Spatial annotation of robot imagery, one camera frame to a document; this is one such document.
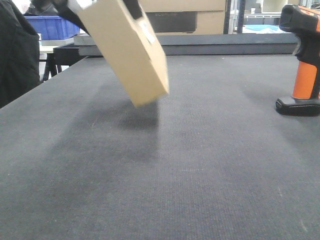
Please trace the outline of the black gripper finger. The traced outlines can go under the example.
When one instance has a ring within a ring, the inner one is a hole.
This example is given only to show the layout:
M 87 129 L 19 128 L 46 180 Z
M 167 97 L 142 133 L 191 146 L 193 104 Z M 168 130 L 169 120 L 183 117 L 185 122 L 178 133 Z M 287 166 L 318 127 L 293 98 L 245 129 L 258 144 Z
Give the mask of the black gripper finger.
M 143 17 L 142 9 L 138 0 L 123 0 L 123 2 L 134 20 Z
M 51 3 L 53 4 L 58 16 L 75 24 L 89 35 L 88 30 L 77 14 L 83 9 L 77 0 L 52 0 Z

